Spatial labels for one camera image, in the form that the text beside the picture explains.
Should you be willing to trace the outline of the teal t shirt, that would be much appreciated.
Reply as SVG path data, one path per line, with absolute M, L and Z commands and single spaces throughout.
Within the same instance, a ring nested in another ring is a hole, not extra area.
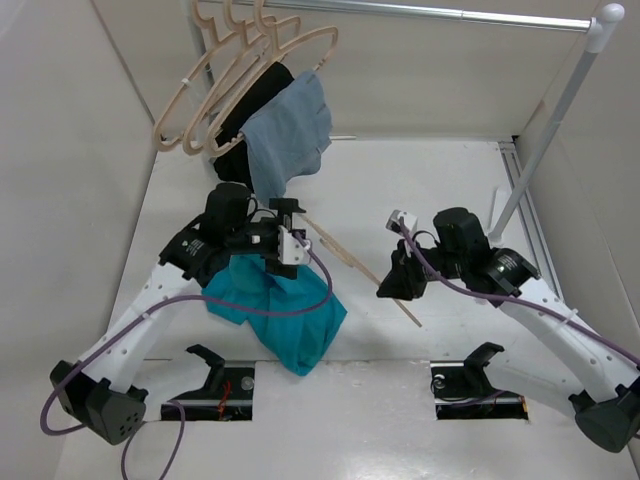
M 310 267 L 288 279 L 267 273 L 258 255 L 232 257 L 201 293 L 217 300 L 207 304 L 211 314 L 237 325 L 247 322 L 283 366 L 301 377 L 320 362 L 347 316 Z

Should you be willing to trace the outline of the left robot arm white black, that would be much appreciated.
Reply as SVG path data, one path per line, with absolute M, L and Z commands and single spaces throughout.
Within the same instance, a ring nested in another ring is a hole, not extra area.
M 294 279 L 307 258 L 304 231 L 293 226 L 297 200 L 275 198 L 270 214 L 253 219 L 254 197 L 240 184 L 221 183 L 205 210 L 164 247 L 148 280 L 125 313 L 76 362 L 52 369 L 53 397 L 63 410 L 107 443 L 118 445 L 140 427 L 145 414 L 184 393 L 212 396 L 222 387 L 223 359 L 196 344 L 144 373 L 147 354 L 163 336 L 178 306 L 202 288 L 232 257 L 262 257 L 268 272 Z

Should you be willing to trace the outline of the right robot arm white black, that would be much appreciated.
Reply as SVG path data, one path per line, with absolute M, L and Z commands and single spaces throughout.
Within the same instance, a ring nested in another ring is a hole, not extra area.
M 638 437 L 638 356 L 589 327 L 521 254 L 491 246 L 475 214 L 462 207 L 446 209 L 433 225 L 434 245 L 423 248 L 416 216 L 391 213 L 386 228 L 401 239 L 377 296 L 411 301 L 422 297 L 429 283 L 440 282 L 515 320 L 564 366 L 536 371 L 533 362 L 520 362 L 505 347 L 485 342 L 457 369 L 455 406 L 510 392 L 572 418 L 608 452 L 619 453 Z

